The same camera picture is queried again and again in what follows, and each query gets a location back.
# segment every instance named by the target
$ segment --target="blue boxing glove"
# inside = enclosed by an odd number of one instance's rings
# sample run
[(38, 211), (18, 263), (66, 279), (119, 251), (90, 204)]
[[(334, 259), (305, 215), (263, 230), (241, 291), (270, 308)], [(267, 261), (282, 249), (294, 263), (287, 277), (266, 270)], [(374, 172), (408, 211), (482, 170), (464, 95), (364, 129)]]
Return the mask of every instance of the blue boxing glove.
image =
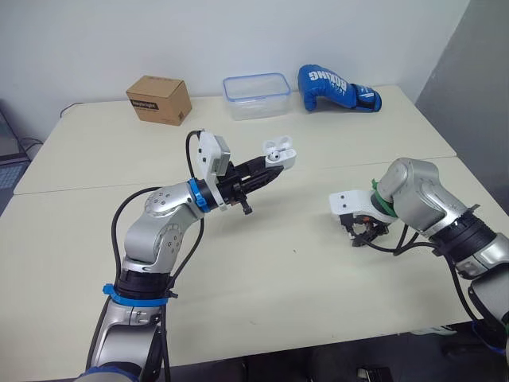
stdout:
[(349, 84), (333, 71), (320, 65), (304, 65), (298, 75), (299, 92), (306, 110), (317, 107), (317, 96), (348, 109), (378, 111), (382, 107), (380, 94), (363, 85)]

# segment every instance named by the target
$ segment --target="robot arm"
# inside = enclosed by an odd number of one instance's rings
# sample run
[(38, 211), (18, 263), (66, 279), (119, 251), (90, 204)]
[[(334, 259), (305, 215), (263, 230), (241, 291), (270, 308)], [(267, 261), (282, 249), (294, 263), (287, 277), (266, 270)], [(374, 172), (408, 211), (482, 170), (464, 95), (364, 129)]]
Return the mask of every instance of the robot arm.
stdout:
[(79, 381), (157, 379), (166, 342), (165, 305), (177, 296), (171, 289), (183, 266), (171, 272), (185, 231), (216, 208), (240, 203), (251, 213), (247, 194), (289, 169), (297, 155), (291, 138), (281, 137), (269, 152), (264, 146), (266, 156), (234, 166), (222, 137), (197, 134), (204, 179), (162, 187), (147, 198), (143, 214), (127, 231), (122, 270), (114, 285), (103, 288), (109, 297)]
[(458, 273), (472, 280), (468, 295), (485, 321), (509, 325), (509, 240), (494, 233), (440, 183), (430, 162), (394, 161), (374, 190), (347, 191), (329, 197), (332, 212), (352, 232), (353, 224), (367, 231), (353, 236), (354, 245), (369, 244), (387, 233), (397, 218), (435, 245), (434, 252), (452, 260)]

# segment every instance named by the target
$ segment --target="plastic food container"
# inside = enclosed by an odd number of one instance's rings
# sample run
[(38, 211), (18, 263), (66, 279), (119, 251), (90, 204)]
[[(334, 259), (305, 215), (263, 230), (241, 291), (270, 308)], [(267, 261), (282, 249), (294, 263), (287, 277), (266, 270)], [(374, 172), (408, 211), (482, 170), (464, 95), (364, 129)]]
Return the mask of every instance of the plastic food container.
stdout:
[(224, 98), (235, 120), (272, 117), (289, 110), (289, 89), (281, 73), (228, 77)]

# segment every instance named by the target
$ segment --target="white bracket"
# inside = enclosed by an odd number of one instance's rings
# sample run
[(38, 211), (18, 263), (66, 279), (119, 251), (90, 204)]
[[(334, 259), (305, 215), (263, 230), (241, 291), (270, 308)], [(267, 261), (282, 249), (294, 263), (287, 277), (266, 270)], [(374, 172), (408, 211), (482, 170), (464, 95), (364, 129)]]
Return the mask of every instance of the white bracket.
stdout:
[(395, 222), (397, 218), (385, 215), (373, 206), (371, 195), (374, 192), (373, 190), (353, 189), (342, 193), (331, 193), (328, 196), (328, 202), (331, 205), (333, 216), (339, 220), (341, 215), (352, 213), (353, 216), (372, 216), (383, 223)]
[(200, 133), (196, 161), (216, 204), (221, 211), (225, 211), (227, 205), (217, 189), (217, 177), (223, 176), (226, 173), (228, 162), (230, 161), (230, 149), (223, 137), (208, 131), (202, 131)]
[(292, 148), (292, 138), (288, 135), (265, 141), (262, 150), (266, 167), (283, 166), (288, 170), (295, 164), (297, 151)]

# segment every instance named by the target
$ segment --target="green cable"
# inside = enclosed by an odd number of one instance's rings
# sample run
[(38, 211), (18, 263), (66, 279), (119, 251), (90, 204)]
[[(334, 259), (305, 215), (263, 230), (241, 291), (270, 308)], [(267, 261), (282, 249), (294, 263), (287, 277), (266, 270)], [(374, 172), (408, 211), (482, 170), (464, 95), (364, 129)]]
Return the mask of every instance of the green cable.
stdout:
[(387, 203), (379, 194), (379, 191), (376, 189), (376, 186), (378, 185), (378, 182), (375, 179), (371, 179), (371, 185), (373, 186), (373, 190), (375, 191), (375, 197), (376, 200), (380, 203), (380, 205), (385, 209), (385, 212), (387, 212), (387, 215), (392, 217), (398, 217), (396, 215), (396, 212), (392, 209), (392, 207)]

